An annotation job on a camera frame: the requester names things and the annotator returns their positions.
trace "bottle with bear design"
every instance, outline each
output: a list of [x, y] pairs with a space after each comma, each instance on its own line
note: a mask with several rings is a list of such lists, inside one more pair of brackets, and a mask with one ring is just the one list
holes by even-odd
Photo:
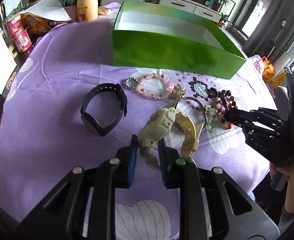
[[98, 0], [77, 0], [78, 21], [93, 21], [98, 18]]

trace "pink bead bracelet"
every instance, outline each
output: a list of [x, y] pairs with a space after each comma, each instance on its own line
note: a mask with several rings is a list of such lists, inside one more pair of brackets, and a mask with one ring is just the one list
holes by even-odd
[[[162, 82], [162, 84], [165, 88], [163, 93], [161, 93], [159, 95], [154, 95], [143, 88], [144, 83], [147, 80], [152, 79], [152, 78], [158, 79]], [[164, 74], [155, 74], [155, 73], [146, 75], [143, 78], [141, 78], [141, 80], [139, 81], [139, 85], [136, 88], [136, 90], [138, 92], [140, 92], [142, 95], [144, 95], [145, 97], [147, 97], [149, 99], [155, 99], [155, 100], [162, 100], [164, 98], [170, 98], [173, 89], [174, 89], [174, 82], [172, 82], [168, 76], [166, 76]]]

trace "gray curtain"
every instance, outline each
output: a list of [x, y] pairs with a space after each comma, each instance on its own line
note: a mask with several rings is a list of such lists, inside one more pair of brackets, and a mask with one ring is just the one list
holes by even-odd
[[275, 40], [282, 21], [286, 21], [286, 25], [268, 59], [270, 62], [275, 62], [284, 51], [287, 51], [294, 42], [294, 0], [272, 0], [265, 15], [243, 47], [246, 55], [249, 57], [255, 54], [260, 55], [269, 40]]

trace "black wristband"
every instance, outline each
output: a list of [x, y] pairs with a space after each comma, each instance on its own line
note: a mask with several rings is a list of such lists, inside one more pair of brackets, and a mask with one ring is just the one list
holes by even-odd
[[[94, 96], [102, 93], [102, 92], [113, 92], [116, 94], [117, 99], [120, 102], [120, 113], [116, 120], [114, 120], [110, 125], [106, 127], [101, 127], [99, 122], [93, 118], [90, 114], [86, 113], [87, 106], [89, 102], [93, 99]], [[90, 92], [86, 95], [83, 104], [80, 109], [81, 119], [86, 125], [86, 127], [91, 131], [97, 131], [100, 136], [105, 136], [109, 133], [114, 127], [119, 123], [123, 114], [126, 116], [127, 114], [127, 97], [125, 92], [122, 90], [119, 84], [115, 85], [112, 83], [104, 83], [94, 87]]]

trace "open cardboard box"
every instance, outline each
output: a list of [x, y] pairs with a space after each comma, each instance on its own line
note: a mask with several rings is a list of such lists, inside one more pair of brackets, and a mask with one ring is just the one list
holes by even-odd
[[173, 69], [230, 79], [246, 59], [210, 20], [124, 1], [113, 30], [114, 66]]

